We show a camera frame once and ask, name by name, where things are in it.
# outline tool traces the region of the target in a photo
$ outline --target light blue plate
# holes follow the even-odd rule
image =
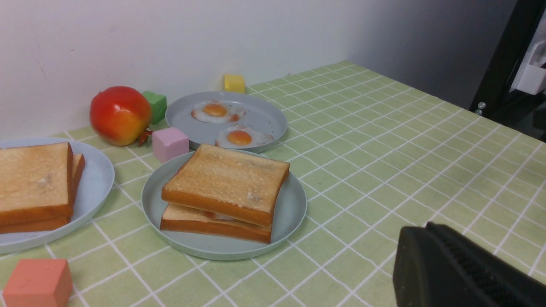
[[[114,184],[114,166],[110,159],[95,147],[63,138],[29,138],[0,141],[0,148],[55,144],[66,141],[70,142],[74,154],[84,154],[85,158],[85,168],[78,187],[71,222],[54,231],[0,234],[0,253],[27,250],[57,240],[85,225],[104,204],[106,196]]]
[[[223,124],[200,122],[192,117],[195,104],[213,99],[238,105],[246,110],[246,115],[236,122]],[[201,143],[214,145],[220,130],[233,125],[243,125],[273,136],[273,141],[263,145],[239,147],[240,150],[260,153],[275,146],[288,129],[284,113],[276,106],[258,97],[235,92],[202,92],[187,95],[169,105],[165,120],[169,127],[178,128],[188,136],[189,147],[192,149],[197,149]]]
[[[241,152],[261,156],[252,152]],[[186,153],[167,161],[153,172],[144,184],[142,191],[144,213],[153,225],[153,229],[167,244],[200,258],[221,261],[240,260],[256,257],[279,247],[301,226],[307,213],[307,197],[298,178],[290,173],[281,187],[275,204],[271,244],[216,235],[160,230],[161,217],[167,208],[167,202],[161,199],[161,189],[193,156],[193,153]]]

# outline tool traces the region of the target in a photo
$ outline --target orange block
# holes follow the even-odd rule
[[[72,276],[66,259],[21,259],[3,295],[7,307],[66,306]]]

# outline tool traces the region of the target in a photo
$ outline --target pink block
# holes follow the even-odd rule
[[[21,259],[3,295],[7,307],[66,306],[72,276],[66,259]]]
[[[180,130],[170,127],[157,130],[152,133],[153,154],[161,162],[187,154],[189,152],[189,139]]]

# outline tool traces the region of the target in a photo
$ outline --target egg yolk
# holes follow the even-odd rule
[[[217,103],[209,103],[203,107],[203,112],[210,116],[224,116],[228,111]]]
[[[252,141],[250,134],[242,130],[231,131],[228,133],[227,139],[238,146],[248,145]]]

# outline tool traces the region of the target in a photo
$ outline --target foam cube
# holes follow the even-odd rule
[[[152,149],[154,156],[165,163],[170,159],[189,152],[189,139],[177,128],[157,130],[152,133]]]
[[[142,93],[152,107],[152,124],[157,124],[165,118],[167,111],[167,97],[153,92]]]
[[[3,292],[7,307],[66,306],[72,276],[66,259],[21,259]]]
[[[245,93],[245,78],[239,75],[224,75],[224,91]]]

